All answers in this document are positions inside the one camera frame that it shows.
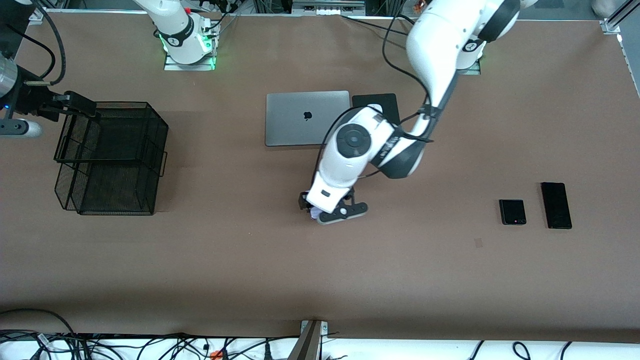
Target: silver laptop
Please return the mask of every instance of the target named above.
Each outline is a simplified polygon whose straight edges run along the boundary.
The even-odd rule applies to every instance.
[[[318,145],[333,121],[351,107],[348,91],[267,95],[267,146]]]

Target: black smartphone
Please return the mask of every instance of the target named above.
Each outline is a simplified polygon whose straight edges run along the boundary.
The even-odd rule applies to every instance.
[[[524,201],[500,200],[500,214],[504,225],[524,225],[527,217],[524,214]]]
[[[400,125],[400,112],[395,94],[354,95],[351,97],[353,106],[367,106],[378,104],[382,106],[382,115],[390,123]]]
[[[571,215],[564,183],[541,183],[540,186],[549,229],[571,229]]]

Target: mesh basket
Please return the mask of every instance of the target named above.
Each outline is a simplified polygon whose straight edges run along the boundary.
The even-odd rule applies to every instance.
[[[81,215],[153,215],[167,124],[146,102],[98,102],[68,115],[54,159],[56,195]]]

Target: grey floor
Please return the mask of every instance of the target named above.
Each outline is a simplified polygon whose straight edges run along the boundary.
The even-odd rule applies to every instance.
[[[69,8],[89,9],[123,9],[139,10],[140,7],[132,0],[70,0]],[[520,14],[521,19],[529,20],[598,20],[591,10],[590,0],[538,0],[538,2]],[[630,71],[640,80],[640,10],[631,14],[620,26],[622,46],[627,55]],[[1,43],[13,44],[17,49],[19,37],[9,33],[7,29],[0,29]]]

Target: basket handle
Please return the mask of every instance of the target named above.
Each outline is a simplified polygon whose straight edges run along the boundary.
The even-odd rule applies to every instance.
[[[168,155],[167,152],[163,151],[162,157],[164,158],[164,161],[163,161],[162,172],[160,173],[160,177],[164,176],[164,170],[166,169],[166,157],[167,157],[167,155]]]

